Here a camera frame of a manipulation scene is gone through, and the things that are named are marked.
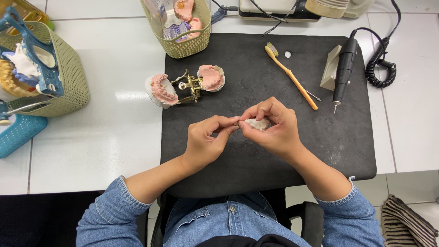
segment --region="denim shirt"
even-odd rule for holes
[[[344,198],[326,202],[323,246],[384,246],[375,209],[353,185]],[[76,228],[77,246],[143,246],[137,238],[136,218],[151,204],[136,200],[122,177],[113,181],[90,204]],[[240,235],[258,240],[266,234],[288,238],[301,247],[309,244],[276,221],[273,210],[260,193],[215,199],[180,199],[171,210],[164,246],[196,246],[215,236]]]

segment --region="person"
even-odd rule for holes
[[[272,126],[253,129],[246,119],[268,117]],[[336,169],[300,142],[297,119],[271,97],[242,116],[213,116],[189,126],[186,152],[129,178],[115,179],[78,223],[77,246],[142,246],[136,218],[168,187],[200,171],[223,152],[229,136],[242,134],[294,167],[324,211],[323,246],[384,246],[375,209]],[[169,214],[163,246],[294,246],[309,244],[278,223],[259,192],[212,199],[178,199]]]

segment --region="striped cloth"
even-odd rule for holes
[[[438,230],[394,195],[382,207],[381,228],[386,247],[438,246]]]

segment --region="black handpiece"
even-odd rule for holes
[[[335,105],[334,113],[337,106],[342,103],[345,87],[348,85],[349,77],[352,73],[357,44],[356,39],[349,38],[345,41],[340,51],[337,74],[335,75],[334,96],[332,97],[332,103]]]

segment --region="black cable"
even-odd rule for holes
[[[288,12],[288,14],[284,17],[284,19],[286,19],[291,11],[293,11],[293,9],[296,7],[297,3],[299,2],[299,0],[296,0],[296,3],[293,5],[293,7],[290,9],[290,12]],[[276,26],[272,27],[271,29],[267,30],[265,33],[262,34],[262,37],[264,37],[264,35],[269,34],[271,31],[273,31],[277,26],[279,26],[282,22],[279,22]]]
[[[219,5],[215,0],[212,0],[212,2],[214,2],[216,5],[218,5],[218,7],[224,9],[221,5]]]
[[[351,33],[351,36],[350,36],[351,38],[353,38],[358,30],[367,30],[378,38],[378,40],[380,42],[380,46],[378,47],[378,50],[374,53],[372,58],[367,63],[366,77],[367,77],[367,80],[372,84],[372,86],[379,87],[379,88],[390,86],[396,77],[396,64],[385,60],[385,55],[387,53],[385,50],[390,42],[390,36],[393,35],[393,33],[395,32],[399,23],[401,22],[401,10],[399,10],[399,7],[396,4],[395,0],[391,0],[391,1],[392,1],[392,5],[395,7],[396,12],[398,14],[398,22],[397,22],[395,28],[392,30],[392,32],[386,38],[381,39],[377,33],[375,33],[373,30],[366,28],[366,27],[360,27],[360,28],[353,30]],[[378,65],[382,68],[385,68],[387,70],[387,77],[384,81],[378,80],[378,78],[375,76],[376,65]]]
[[[281,18],[279,18],[279,17],[272,16],[272,15],[268,14],[267,12],[265,12],[265,10],[261,9],[261,7],[259,7],[259,5],[257,5],[257,4],[255,3],[255,0],[250,0],[250,2],[252,2],[253,5],[255,5],[256,8],[258,8],[258,9],[259,9],[262,13],[264,13],[266,16],[271,17],[271,18],[273,18],[273,19],[275,19],[275,20],[278,20],[278,21],[280,21],[280,22],[288,23],[288,21],[286,21],[285,19],[281,19]]]

